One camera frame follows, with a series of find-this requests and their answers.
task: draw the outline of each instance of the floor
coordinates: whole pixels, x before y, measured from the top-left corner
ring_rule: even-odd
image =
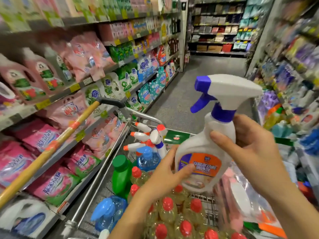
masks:
[[[147,114],[162,120],[162,122],[164,122],[170,129],[189,133],[201,132],[204,127],[204,116],[212,110],[213,106],[208,104],[196,114],[192,114],[190,112],[190,107],[201,96],[201,93],[194,89],[196,76],[230,74],[244,77],[246,70],[245,61],[246,59],[242,58],[191,56],[190,63],[187,64],[184,72],[179,73],[174,78],[169,87],[165,90],[165,93],[159,97],[159,99],[149,109]],[[237,111],[252,118],[251,105],[249,101],[244,102]],[[109,180],[110,177],[106,177],[105,182],[103,181],[104,188],[94,199],[95,204],[104,198],[103,195],[105,197],[112,195],[112,187]],[[79,196],[73,205],[68,208],[65,221],[72,218],[84,195],[85,191]],[[85,221],[89,221],[89,218],[90,210],[85,216]],[[86,231],[94,231],[94,227],[88,223],[83,223],[81,228]],[[45,238],[60,239],[62,238],[60,233],[63,229],[64,221],[58,221]],[[88,238],[88,235],[81,231],[76,231],[70,236]]]

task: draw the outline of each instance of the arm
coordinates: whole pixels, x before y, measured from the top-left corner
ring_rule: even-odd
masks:
[[[136,192],[108,239],[139,238],[142,234],[146,213],[151,204],[171,192],[195,170],[195,166],[189,164],[177,173],[172,173],[171,165],[174,162],[176,150],[177,146],[170,149],[150,179]]]
[[[236,144],[219,132],[211,132],[211,139],[269,202],[289,239],[318,238],[319,213],[291,182],[272,133],[244,115],[233,122]]]

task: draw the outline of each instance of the person's left hand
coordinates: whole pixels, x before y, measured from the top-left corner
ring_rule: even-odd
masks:
[[[172,168],[175,163],[174,157],[178,146],[174,145],[165,158],[161,160],[150,179],[137,191],[147,196],[149,202],[163,197],[171,192],[182,180],[188,178],[195,170],[194,164],[188,164],[175,174],[172,173]]]

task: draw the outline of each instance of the black handle grip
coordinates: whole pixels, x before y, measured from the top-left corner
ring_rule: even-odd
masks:
[[[124,102],[122,102],[120,100],[117,100],[117,99],[98,97],[97,101],[100,102],[100,104],[113,105],[113,106],[117,106],[118,108],[124,108],[125,107]]]

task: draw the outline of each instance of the white spray bottle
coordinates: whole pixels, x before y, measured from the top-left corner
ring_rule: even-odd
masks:
[[[196,113],[210,101],[217,100],[212,112],[205,116],[204,130],[185,140],[175,154],[175,168],[182,169],[189,163],[196,170],[182,185],[195,193],[212,192],[232,161],[231,157],[215,144],[209,133],[214,130],[236,141],[233,117],[239,105],[250,97],[262,95],[261,86],[250,80],[231,75],[198,76],[195,90],[202,92],[199,100],[190,108]]]

